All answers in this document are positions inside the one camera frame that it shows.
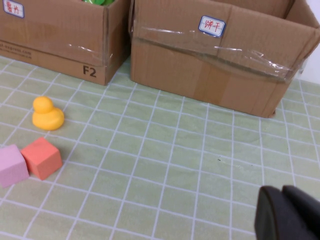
black object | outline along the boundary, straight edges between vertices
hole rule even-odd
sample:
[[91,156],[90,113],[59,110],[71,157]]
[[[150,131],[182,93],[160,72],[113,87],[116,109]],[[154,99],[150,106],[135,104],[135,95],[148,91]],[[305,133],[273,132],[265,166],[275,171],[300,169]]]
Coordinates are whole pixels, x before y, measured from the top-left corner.
[[320,203],[294,186],[262,186],[254,228],[257,240],[320,240]]

rubber duck head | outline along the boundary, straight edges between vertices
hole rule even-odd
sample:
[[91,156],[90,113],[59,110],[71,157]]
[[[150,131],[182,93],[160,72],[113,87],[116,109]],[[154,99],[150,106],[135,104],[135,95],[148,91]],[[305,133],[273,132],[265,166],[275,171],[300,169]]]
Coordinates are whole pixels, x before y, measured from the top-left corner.
[[33,108],[38,114],[47,114],[54,109],[54,103],[47,96],[38,96],[33,101]]

yellow rubber duck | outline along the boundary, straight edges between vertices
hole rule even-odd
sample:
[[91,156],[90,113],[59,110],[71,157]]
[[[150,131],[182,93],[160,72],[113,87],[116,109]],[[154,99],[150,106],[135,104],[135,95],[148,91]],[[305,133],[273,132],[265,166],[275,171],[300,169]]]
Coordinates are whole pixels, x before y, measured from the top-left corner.
[[32,123],[37,128],[53,131],[64,124],[64,112],[56,108],[52,100],[47,96],[38,96],[33,101],[33,108]]

green toy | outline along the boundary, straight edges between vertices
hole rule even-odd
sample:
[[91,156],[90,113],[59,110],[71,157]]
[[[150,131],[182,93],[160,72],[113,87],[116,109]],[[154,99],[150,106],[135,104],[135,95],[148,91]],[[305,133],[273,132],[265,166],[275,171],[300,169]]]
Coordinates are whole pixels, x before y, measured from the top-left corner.
[[96,4],[96,5],[109,5],[112,4],[115,0],[83,0],[86,3]]

cardboard box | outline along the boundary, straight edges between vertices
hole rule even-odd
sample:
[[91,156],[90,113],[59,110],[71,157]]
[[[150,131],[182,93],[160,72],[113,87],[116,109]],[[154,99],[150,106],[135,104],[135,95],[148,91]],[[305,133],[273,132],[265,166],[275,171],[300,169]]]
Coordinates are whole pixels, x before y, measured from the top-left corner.
[[106,85],[130,54],[130,0],[2,1],[2,56]]
[[305,0],[133,0],[131,79],[270,118],[319,27]]

